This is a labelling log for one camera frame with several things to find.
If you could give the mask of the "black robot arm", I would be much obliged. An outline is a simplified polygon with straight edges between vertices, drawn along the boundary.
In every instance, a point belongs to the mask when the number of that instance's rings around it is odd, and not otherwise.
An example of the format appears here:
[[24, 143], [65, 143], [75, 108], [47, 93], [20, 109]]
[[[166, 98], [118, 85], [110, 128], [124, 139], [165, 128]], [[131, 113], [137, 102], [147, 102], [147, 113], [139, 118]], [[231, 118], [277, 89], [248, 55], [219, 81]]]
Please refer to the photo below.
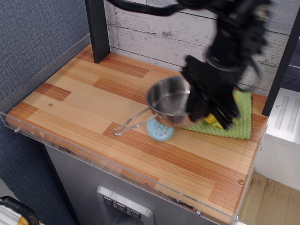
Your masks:
[[217, 15], [217, 34], [205, 62], [188, 55], [182, 75], [190, 84], [186, 112], [193, 123], [212, 114], [224, 129], [233, 125], [239, 110], [233, 90], [251, 66], [252, 56], [266, 45], [263, 35], [270, 16], [269, 0], [180, 0], [188, 9], [207, 9]]

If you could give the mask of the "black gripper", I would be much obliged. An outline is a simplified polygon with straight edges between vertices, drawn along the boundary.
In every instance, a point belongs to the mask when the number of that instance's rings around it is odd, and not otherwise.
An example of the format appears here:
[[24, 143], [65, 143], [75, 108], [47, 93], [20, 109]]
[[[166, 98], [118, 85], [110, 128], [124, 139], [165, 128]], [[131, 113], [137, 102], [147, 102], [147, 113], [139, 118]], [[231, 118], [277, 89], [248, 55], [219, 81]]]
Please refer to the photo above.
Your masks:
[[192, 122], [212, 114], [223, 129], [233, 126], [239, 110], [233, 98], [233, 88], [244, 72], [244, 64], [216, 67], [209, 61], [201, 62], [193, 56], [185, 58], [182, 75], [190, 84], [186, 112]]

